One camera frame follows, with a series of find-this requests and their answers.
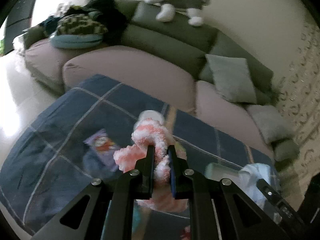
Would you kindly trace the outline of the red white plush toy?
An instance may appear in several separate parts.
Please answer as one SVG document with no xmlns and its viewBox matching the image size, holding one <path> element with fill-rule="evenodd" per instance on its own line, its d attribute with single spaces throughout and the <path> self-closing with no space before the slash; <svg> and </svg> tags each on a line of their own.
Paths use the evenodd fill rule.
<svg viewBox="0 0 320 240">
<path fill-rule="evenodd" d="M 190 226 L 186 226 L 181 234 L 180 234 L 181 240 L 191 240 L 191 233 L 190 233 Z"/>
</svg>

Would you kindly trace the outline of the light blue face mask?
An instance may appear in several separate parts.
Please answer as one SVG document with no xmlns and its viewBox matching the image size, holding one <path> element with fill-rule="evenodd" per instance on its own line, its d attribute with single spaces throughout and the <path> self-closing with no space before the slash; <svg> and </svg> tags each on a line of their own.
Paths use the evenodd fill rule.
<svg viewBox="0 0 320 240">
<path fill-rule="evenodd" d="M 262 163 L 247 164 L 238 172 L 238 177 L 240 189 L 242 189 L 257 206 L 261 209 L 271 206 L 271 203 L 257 188 L 258 180 L 264 179 L 274 190 L 279 191 L 279 179 L 271 166 Z"/>
</svg>

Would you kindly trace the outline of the teal plastic toy case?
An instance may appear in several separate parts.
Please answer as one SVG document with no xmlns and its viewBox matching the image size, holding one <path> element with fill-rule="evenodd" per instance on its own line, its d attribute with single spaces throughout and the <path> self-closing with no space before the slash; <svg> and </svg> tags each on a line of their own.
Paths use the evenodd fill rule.
<svg viewBox="0 0 320 240">
<path fill-rule="evenodd" d="M 131 239 L 144 239 L 151 211 L 148 207 L 140 206 L 137 203 L 134 204 Z"/>
</svg>

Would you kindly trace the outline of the teal rimmed white tray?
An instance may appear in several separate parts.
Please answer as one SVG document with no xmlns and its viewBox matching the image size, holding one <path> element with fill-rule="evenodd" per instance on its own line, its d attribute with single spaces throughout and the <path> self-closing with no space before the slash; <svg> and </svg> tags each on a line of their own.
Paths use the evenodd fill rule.
<svg viewBox="0 0 320 240">
<path fill-rule="evenodd" d="M 205 170 L 205 176 L 208 179 L 220 181 L 222 178 L 228 178 L 232 182 L 234 182 L 237 186 L 240 185 L 238 171 L 222 166 L 220 164 L 210 163 Z M 267 206 L 262 209 L 274 222 L 280 220 L 280 215 L 278 215 L 274 209 L 274 207 Z"/>
</svg>

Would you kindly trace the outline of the purple cartoon snack packet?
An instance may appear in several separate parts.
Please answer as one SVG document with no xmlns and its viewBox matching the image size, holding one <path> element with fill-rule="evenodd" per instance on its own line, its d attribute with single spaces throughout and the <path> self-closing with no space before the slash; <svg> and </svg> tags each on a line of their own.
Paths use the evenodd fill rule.
<svg viewBox="0 0 320 240">
<path fill-rule="evenodd" d="M 100 161 L 111 171 L 116 172 L 118 165 L 114 161 L 114 153 L 120 147 L 108 136 L 105 129 L 100 129 L 84 140 L 86 144 L 100 159 Z"/>
</svg>

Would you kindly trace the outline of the small green pillow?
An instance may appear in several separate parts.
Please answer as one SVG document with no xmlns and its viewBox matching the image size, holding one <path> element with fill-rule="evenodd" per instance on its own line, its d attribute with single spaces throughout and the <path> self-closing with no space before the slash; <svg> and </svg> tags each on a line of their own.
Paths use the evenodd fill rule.
<svg viewBox="0 0 320 240">
<path fill-rule="evenodd" d="M 299 147 L 293 139 L 281 139 L 273 142 L 274 159 L 277 162 L 294 160 L 299 155 Z"/>
</svg>

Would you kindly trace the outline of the blue plaid table cloth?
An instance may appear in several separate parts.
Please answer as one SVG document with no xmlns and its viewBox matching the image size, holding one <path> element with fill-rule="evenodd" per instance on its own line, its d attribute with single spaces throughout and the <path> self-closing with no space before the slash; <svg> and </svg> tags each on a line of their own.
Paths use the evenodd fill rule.
<svg viewBox="0 0 320 240">
<path fill-rule="evenodd" d="M 85 145 L 105 129 L 121 147 L 131 145 L 139 114 L 145 110 L 167 114 L 168 104 L 111 78 L 95 75 L 58 98 L 21 135 L 1 168 L 1 203 L 17 224 L 33 236 L 80 193 L 92 178 L 116 180 L 112 171 Z M 204 174 L 210 163 L 239 171 L 254 163 L 271 167 L 271 185 L 279 191 L 272 157 L 177 111 L 174 138 L 185 148 L 190 168 Z M 189 224 L 182 215 L 152 211 L 143 239 L 180 239 Z"/>
</svg>

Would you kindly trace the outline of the grey white throw pillow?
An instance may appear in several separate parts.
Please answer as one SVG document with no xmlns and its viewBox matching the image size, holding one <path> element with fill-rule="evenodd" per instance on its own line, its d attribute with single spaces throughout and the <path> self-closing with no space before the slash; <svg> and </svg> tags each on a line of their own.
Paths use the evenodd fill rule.
<svg viewBox="0 0 320 240">
<path fill-rule="evenodd" d="M 290 124 L 281 116 L 272 105 L 249 105 L 246 111 L 259 129 L 263 140 L 267 144 L 292 139 L 293 130 Z"/>
</svg>

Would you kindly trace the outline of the white pill bottle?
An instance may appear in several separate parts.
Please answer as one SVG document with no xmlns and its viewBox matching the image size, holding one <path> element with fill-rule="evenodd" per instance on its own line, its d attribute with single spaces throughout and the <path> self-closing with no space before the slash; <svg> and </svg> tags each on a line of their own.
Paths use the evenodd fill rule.
<svg viewBox="0 0 320 240">
<path fill-rule="evenodd" d="M 154 110 L 146 110 L 146 111 L 141 112 L 138 117 L 138 122 L 141 122 L 146 119 L 156 120 L 161 125 L 163 125 L 164 121 L 165 121 L 164 116 L 161 113 L 154 111 Z"/>
</svg>

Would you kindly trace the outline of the patterned beige curtain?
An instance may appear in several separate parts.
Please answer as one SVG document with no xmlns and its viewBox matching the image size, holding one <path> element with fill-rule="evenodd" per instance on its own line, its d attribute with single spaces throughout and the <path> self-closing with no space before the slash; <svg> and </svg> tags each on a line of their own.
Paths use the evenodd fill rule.
<svg viewBox="0 0 320 240">
<path fill-rule="evenodd" d="M 319 27 L 304 23 L 297 55 L 279 83 L 277 108 L 293 128 L 300 178 L 319 172 Z"/>
</svg>

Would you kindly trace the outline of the grey green sofa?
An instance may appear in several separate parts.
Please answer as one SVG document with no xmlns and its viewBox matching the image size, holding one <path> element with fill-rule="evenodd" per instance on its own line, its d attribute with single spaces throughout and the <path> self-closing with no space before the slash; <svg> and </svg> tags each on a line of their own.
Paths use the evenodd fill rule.
<svg viewBox="0 0 320 240">
<path fill-rule="evenodd" d="M 119 0 L 117 4 L 127 18 L 117 44 L 55 48 L 37 25 L 22 36 L 26 68 L 58 94 L 95 74 L 111 77 L 195 114 L 274 159 L 272 145 L 264 142 L 246 111 L 249 105 L 271 105 L 272 70 L 216 28 L 191 27 L 181 14 L 171 23 L 160 23 L 155 20 L 157 6 L 132 0 Z M 246 59 L 257 103 L 232 103 L 220 96 L 207 54 Z"/>
</svg>

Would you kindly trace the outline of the leopard print cushion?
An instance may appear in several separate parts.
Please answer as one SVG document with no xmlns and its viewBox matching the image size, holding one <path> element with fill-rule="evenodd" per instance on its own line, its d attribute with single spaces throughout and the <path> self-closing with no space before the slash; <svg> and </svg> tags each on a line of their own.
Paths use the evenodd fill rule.
<svg viewBox="0 0 320 240">
<path fill-rule="evenodd" d="M 59 20 L 57 35 L 104 35 L 107 28 L 84 14 L 69 15 Z"/>
</svg>

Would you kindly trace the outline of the dark clothes pile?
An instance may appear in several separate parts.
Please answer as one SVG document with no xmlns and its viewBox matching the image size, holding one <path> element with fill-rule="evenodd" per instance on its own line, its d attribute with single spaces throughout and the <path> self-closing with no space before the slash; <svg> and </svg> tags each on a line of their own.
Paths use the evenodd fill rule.
<svg viewBox="0 0 320 240">
<path fill-rule="evenodd" d="M 85 5 L 70 5 L 62 16 L 49 16 L 39 26 L 43 28 L 45 37 L 56 35 L 56 28 L 59 20 L 69 15 L 84 14 L 92 20 L 103 24 L 107 33 L 103 36 L 102 42 L 108 45 L 115 45 L 120 41 L 121 35 L 127 26 L 126 16 L 120 12 L 115 0 L 89 0 Z"/>
</svg>

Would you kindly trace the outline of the dark cabinet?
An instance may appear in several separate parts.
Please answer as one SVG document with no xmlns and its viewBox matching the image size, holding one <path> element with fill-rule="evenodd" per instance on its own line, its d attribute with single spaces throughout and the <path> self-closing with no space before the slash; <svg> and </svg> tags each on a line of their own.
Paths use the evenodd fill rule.
<svg viewBox="0 0 320 240">
<path fill-rule="evenodd" d="M 13 40 L 30 28 L 36 0 L 18 0 L 7 17 L 4 28 L 4 55 L 13 51 Z"/>
</svg>

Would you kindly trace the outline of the grey husky plush toy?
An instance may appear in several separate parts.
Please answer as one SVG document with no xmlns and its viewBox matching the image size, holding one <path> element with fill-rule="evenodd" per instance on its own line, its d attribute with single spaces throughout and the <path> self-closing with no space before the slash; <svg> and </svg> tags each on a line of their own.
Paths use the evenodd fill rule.
<svg viewBox="0 0 320 240">
<path fill-rule="evenodd" d="M 186 12 L 188 23 L 193 27 L 203 25 L 202 9 L 210 5 L 210 0 L 144 0 L 145 3 L 161 7 L 156 16 L 159 22 L 171 22 L 177 11 Z"/>
</svg>

